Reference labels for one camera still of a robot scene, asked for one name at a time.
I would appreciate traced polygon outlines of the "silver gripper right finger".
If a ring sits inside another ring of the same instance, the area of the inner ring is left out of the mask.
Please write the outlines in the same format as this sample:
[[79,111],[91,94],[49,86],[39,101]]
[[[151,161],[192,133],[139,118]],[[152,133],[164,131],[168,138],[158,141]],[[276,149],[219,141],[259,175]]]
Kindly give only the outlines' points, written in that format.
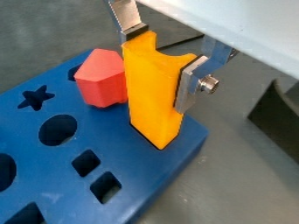
[[180,71],[174,101],[175,110],[183,114],[196,101],[196,94],[212,94],[219,87],[219,80],[212,76],[238,55],[239,51],[210,36],[203,37],[202,55]]

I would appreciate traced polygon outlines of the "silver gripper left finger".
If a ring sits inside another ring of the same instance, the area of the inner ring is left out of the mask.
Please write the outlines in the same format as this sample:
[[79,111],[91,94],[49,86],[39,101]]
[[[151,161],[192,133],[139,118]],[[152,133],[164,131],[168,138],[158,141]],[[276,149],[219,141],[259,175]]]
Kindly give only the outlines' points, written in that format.
[[139,15],[136,0],[107,0],[107,8],[116,24],[122,44],[148,31],[148,25]]

